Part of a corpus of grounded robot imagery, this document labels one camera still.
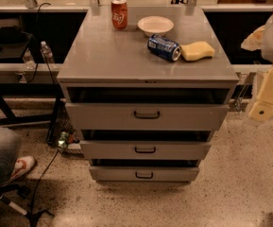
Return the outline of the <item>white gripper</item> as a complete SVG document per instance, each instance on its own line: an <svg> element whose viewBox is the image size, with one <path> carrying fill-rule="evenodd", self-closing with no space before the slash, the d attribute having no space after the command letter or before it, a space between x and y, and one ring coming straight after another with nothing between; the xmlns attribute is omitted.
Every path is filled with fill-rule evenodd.
<svg viewBox="0 0 273 227"><path fill-rule="evenodd" d="M263 82L253 103L248 117L258 122L265 122L273 115L273 67L264 73Z"/></svg>

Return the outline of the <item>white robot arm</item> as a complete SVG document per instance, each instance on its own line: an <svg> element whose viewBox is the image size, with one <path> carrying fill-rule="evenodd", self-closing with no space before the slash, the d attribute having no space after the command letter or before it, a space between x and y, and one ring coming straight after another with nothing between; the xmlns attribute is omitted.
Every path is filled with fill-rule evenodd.
<svg viewBox="0 0 273 227"><path fill-rule="evenodd" d="M260 50L262 57L273 64L273 14L264 26L258 27L243 40L241 47L248 51ZM247 118L262 123L273 115L273 66L258 74L256 82Z"/></svg>

